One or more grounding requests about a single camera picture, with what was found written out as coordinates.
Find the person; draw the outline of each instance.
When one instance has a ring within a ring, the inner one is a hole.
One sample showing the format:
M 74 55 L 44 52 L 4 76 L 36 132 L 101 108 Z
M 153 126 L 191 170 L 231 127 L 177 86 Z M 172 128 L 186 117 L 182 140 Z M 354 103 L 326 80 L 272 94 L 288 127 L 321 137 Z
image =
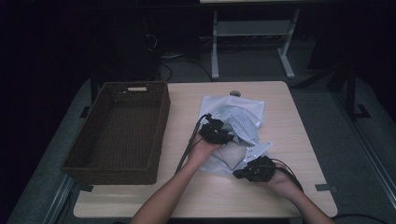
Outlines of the person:
M 130 223 L 166 223 L 172 216 L 184 189 L 189 185 L 195 172 L 220 147 L 221 145 L 207 143 L 202 136 L 196 134 L 193 148 L 186 163 L 140 207 Z M 282 167 L 283 165 L 277 163 L 276 166 Z M 276 170 L 270 181 L 266 183 L 257 182 L 256 184 L 271 189 L 279 196 L 291 201 L 300 211 L 307 224 L 334 223 L 282 172 Z

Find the gray carpet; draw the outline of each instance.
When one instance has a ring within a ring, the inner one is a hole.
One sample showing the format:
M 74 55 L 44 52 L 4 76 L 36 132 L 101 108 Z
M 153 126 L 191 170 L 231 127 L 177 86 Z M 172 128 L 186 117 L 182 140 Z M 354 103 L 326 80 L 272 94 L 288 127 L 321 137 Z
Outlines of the gray carpet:
M 317 71 L 307 70 L 314 42 L 293 42 L 290 46 L 290 63 L 296 78 L 288 80 L 277 58 L 276 43 L 250 48 L 219 56 L 219 81 L 282 80 L 289 85 L 300 83 Z M 183 57 L 166 63 L 172 69 L 169 82 L 210 81 L 209 53 L 199 58 Z M 161 67 L 163 79 L 170 75 Z M 304 126 L 317 154 L 319 164 L 335 199 L 339 214 L 360 213 L 396 222 L 396 210 L 383 190 L 370 165 L 362 145 L 348 124 L 342 105 L 344 93 L 329 92 L 325 85 L 329 77 L 303 90 L 291 90 Z M 366 106 L 372 117 L 359 119 L 359 125 L 374 147 L 392 177 L 396 176 L 396 125 L 375 99 L 371 88 L 358 81 L 357 103 Z M 21 197 L 10 223 L 41 223 L 56 195 L 62 174 L 59 166 L 83 119 L 78 116 L 85 105 L 90 104 L 90 85 L 87 82 L 70 106 L 61 127 L 55 134 L 46 155 L 40 162 L 31 183 Z M 113 223 L 128 219 L 82 219 L 73 216 L 73 205 L 78 196 L 78 186 L 59 216 L 58 223 Z M 291 223 L 302 223 L 295 218 Z M 343 218 L 337 223 L 376 223 L 366 218 Z

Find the brown wicker basket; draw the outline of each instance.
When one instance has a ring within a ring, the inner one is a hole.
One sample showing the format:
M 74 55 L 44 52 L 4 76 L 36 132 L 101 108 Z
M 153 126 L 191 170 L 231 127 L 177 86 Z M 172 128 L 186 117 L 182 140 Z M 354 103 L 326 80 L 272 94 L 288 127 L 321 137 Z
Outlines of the brown wicker basket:
M 170 104 L 166 82 L 106 83 L 61 170 L 87 185 L 154 184 Z

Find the black hand-mounted device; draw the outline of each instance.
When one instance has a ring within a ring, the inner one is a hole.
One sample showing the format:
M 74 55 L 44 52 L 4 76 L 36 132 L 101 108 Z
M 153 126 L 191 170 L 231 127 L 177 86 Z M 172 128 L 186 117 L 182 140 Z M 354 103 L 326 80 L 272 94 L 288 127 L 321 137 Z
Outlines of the black hand-mounted device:
M 301 191 L 303 191 L 303 186 L 297 180 L 293 171 L 282 161 L 279 162 L 288 167 L 290 172 L 282 167 L 276 167 L 273 160 L 279 161 L 275 159 L 269 159 L 266 156 L 259 157 L 254 161 L 248 162 L 244 169 L 233 171 L 233 175 L 238 179 L 246 178 L 250 182 L 268 182 L 275 174 L 275 171 L 278 170 L 287 175 L 294 182 L 294 184 Z
M 230 134 L 229 131 L 223 129 L 224 122 L 219 119 L 212 119 L 211 114 L 204 114 L 202 115 L 198 122 L 195 125 L 194 131 L 192 132 L 192 136 L 190 138 L 189 144 L 184 151 L 183 156 L 180 159 L 180 162 L 177 166 L 176 172 L 180 170 L 181 166 L 183 165 L 184 160 L 189 155 L 190 151 L 194 147 L 192 142 L 194 140 L 195 135 L 198 132 L 199 127 L 201 126 L 201 120 L 206 119 L 207 123 L 202 125 L 199 134 L 206 140 L 206 142 L 216 145 L 223 145 L 227 144 L 231 140 L 233 140 L 233 134 Z

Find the wooden tabletop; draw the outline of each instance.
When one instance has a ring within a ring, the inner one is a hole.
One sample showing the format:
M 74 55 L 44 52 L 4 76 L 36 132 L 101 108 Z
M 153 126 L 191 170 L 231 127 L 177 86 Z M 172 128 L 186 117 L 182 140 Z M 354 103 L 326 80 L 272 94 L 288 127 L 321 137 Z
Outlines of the wooden tabletop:
M 158 179 L 149 186 L 94 186 L 79 194 L 77 217 L 132 217 L 146 199 L 174 174 L 198 120 L 204 95 L 228 95 L 265 102 L 262 142 L 274 145 L 270 158 L 285 162 L 296 174 L 305 194 L 328 216 L 337 213 L 329 191 L 317 191 L 326 184 L 289 89 L 284 82 L 214 82 L 169 84 L 171 107 L 163 137 Z M 246 179 L 198 171 L 181 198 L 173 217 L 299 217 L 297 209 L 271 190 Z

